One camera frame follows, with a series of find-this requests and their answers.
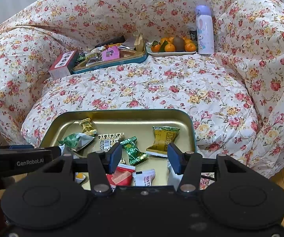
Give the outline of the small green candy packet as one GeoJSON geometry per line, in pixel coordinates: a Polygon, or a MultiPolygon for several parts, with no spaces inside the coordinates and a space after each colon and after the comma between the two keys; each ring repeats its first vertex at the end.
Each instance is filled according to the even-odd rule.
{"type": "Polygon", "coordinates": [[[121,142],[122,148],[127,152],[128,161],[131,166],[136,166],[148,159],[148,155],[137,147],[137,137],[133,136],[121,142]]]}

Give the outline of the orange mandarin front middle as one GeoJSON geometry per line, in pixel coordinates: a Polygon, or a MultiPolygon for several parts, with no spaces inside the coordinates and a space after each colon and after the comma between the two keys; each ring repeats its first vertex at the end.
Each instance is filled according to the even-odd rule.
{"type": "Polygon", "coordinates": [[[164,50],[166,53],[172,53],[176,51],[176,47],[172,43],[169,43],[165,46],[164,50]]]}

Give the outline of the gold candy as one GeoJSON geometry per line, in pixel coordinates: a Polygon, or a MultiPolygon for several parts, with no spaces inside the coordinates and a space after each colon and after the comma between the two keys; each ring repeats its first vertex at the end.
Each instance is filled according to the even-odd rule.
{"type": "Polygon", "coordinates": [[[82,127],[82,132],[84,134],[87,134],[89,136],[97,135],[97,129],[93,126],[93,123],[90,117],[80,120],[79,125],[82,127]]]}

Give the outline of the grey white snack packet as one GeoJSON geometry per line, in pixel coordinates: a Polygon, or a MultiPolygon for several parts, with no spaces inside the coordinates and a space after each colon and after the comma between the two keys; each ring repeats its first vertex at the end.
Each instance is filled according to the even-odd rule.
{"type": "Polygon", "coordinates": [[[174,172],[173,167],[172,167],[172,165],[171,165],[171,163],[169,161],[167,163],[167,169],[168,169],[167,185],[168,186],[173,186],[174,189],[177,190],[183,175],[182,174],[181,175],[176,174],[174,172]]]}

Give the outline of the brown patterned biscuit packet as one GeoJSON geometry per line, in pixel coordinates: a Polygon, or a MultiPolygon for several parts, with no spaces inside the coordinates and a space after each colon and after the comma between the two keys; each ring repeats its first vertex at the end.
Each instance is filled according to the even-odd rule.
{"type": "Polygon", "coordinates": [[[100,150],[107,152],[115,143],[121,142],[124,139],[124,133],[109,133],[99,134],[99,146],[100,150]]]}

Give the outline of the silver yellow snack packet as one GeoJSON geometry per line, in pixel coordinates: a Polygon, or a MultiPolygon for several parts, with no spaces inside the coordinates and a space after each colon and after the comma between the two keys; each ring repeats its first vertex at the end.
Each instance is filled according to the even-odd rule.
{"type": "Polygon", "coordinates": [[[87,180],[87,176],[84,173],[79,172],[79,173],[75,174],[75,182],[76,183],[81,185],[81,184],[85,183],[86,180],[87,180]]]}

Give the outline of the red white snack packet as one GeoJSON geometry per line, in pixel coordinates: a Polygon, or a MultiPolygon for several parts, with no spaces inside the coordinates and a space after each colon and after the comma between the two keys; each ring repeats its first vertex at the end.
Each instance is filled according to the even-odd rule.
{"type": "Polygon", "coordinates": [[[130,186],[132,183],[132,174],[135,172],[135,166],[119,163],[113,174],[106,174],[109,184],[112,188],[116,186],[130,186]]]}

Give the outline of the white pink hawthorn candy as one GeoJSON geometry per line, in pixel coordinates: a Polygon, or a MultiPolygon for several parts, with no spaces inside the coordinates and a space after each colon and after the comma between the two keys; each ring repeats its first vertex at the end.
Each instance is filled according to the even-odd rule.
{"type": "Polygon", "coordinates": [[[154,169],[147,171],[138,171],[132,174],[135,186],[151,186],[155,179],[156,173],[154,169]]]}

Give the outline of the black remote control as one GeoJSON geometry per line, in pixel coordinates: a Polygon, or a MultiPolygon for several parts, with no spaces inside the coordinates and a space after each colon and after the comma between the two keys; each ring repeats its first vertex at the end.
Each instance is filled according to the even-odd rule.
{"type": "Polygon", "coordinates": [[[102,43],[99,43],[95,46],[95,48],[98,48],[98,47],[101,47],[101,46],[104,46],[104,45],[110,45],[110,44],[117,44],[117,43],[123,43],[125,42],[125,37],[122,35],[122,36],[118,36],[116,38],[113,38],[113,39],[110,39],[110,40],[107,40],[107,41],[104,41],[102,43]]]}

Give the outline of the green yellow snack packet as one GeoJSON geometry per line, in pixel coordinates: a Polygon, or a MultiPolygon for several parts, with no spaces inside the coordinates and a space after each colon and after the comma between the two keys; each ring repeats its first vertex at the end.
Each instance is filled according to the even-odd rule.
{"type": "Polygon", "coordinates": [[[174,142],[180,128],[171,126],[153,126],[154,142],[146,149],[146,154],[167,158],[168,144],[174,142]]]}

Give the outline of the white fruit plate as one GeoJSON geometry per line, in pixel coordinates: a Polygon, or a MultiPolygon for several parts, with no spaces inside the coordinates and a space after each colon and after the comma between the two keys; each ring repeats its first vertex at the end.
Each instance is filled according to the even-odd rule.
{"type": "Polygon", "coordinates": [[[157,44],[161,44],[158,41],[153,41],[153,42],[147,42],[146,43],[146,52],[153,56],[153,57],[167,57],[167,56],[183,56],[183,55],[193,55],[196,54],[197,51],[191,51],[191,52],[187,52],[187,51],[174,51],[174,52],[166,52],[166,51],[159,51],[159,52],[153,52],[151,47],[155,46],[157,44]]]}

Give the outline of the gold teal tin tray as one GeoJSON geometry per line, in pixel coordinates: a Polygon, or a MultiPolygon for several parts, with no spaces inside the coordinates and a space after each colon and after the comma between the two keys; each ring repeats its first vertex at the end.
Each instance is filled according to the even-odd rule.
{"type": "MultiPolygon", "coordinates": [[[[91,118],[98,134],[124,133],[124,139],[137,137],[141,152],[155,140],[153,126],[180,128],[174,144],[182,152],[197,152],[192,120],[187,113],[175,109],[149,110],[97,110],[74,111],[59,115],[50,125],[40,144],[41,147],[57,146],[64,137],[82,130],[79,122],[91,118]]],[[[155,169],[152,186],[165,186],[168,181],[167,158],[149,155],[146,162],[136,166],[137,171],[155,169]]]]}

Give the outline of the purple white thermos bottle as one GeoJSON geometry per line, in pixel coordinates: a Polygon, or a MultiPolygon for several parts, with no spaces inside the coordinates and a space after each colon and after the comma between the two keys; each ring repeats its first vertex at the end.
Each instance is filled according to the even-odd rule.
{"type": "Polygon", "coordinates": [[[214,32],[211,10],[206,5],[195,8],[198,53],[212,55],[214,53],[214,32]]]}

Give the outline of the green white snack bag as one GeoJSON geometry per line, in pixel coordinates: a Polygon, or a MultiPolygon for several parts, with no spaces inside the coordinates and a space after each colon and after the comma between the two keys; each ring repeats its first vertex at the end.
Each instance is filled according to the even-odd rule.
{"type": "Polygon", "coordinates": [[[85,133],[73,133],[62,140],[58,140],[58,143],[70,151],[79,152],[91,144],[94,139],[93,136],[85,133]]]}

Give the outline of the pink snack packet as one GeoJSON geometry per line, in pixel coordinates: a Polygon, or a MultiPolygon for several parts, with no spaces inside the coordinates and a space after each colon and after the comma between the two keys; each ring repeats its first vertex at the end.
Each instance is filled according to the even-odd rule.
{"type": "Polygon", "coordinates": [[[108,47],[102,51],[102,60],[104,62],[120,58],[120,52],[117,46],[108,47]]]}

